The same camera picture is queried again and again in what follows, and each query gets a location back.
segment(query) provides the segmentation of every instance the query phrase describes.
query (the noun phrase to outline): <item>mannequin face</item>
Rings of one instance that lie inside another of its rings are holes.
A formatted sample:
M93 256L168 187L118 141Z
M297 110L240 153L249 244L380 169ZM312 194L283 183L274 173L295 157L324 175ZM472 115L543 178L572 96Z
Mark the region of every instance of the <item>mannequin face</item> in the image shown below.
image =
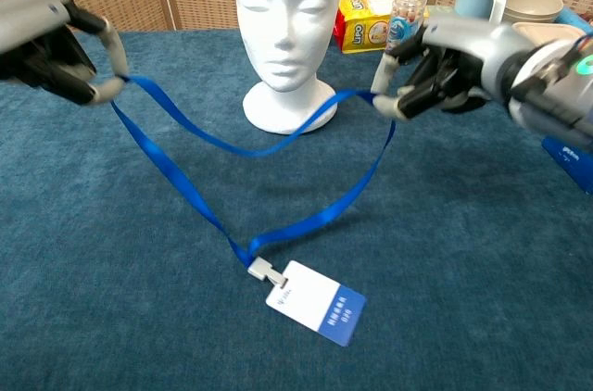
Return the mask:
M339 0L236 0L251 65L277 92L296 90L321 65Z

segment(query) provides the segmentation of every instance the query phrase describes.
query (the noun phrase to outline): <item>id badge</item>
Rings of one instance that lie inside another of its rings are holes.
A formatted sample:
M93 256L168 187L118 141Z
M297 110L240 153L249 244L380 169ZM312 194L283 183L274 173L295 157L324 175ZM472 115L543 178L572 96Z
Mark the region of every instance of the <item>id badge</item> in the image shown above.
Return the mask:
M283 276L286 283L274 286L266 304L347 347L366 298L296 261L288 263Z

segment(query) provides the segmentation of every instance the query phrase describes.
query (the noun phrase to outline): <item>badge holder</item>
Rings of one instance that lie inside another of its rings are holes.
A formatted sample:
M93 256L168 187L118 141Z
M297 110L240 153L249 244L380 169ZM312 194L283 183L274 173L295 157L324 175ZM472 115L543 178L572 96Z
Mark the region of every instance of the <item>badge holder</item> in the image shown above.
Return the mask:
M366 303L363 295L296 261L279 273L257 257L247 271L274 285L266 299L269 307L341 347L348 346Z

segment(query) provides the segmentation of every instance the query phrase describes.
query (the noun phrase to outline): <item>green light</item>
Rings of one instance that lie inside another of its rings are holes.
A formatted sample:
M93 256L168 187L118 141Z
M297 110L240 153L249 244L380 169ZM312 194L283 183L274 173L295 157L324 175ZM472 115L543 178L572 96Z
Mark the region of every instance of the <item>green light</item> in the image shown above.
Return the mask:
M583 76L593 74L593 55L589 55L576 64L576 72Z

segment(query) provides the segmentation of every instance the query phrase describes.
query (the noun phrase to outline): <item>snack box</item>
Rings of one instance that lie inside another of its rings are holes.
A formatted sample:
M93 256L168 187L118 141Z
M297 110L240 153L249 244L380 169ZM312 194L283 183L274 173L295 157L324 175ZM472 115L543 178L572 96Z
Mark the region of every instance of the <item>snack box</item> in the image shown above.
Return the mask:
M340 0L334 37L342 53L384 50L393 0ZM451 13L450 6L427 6L424 18Z

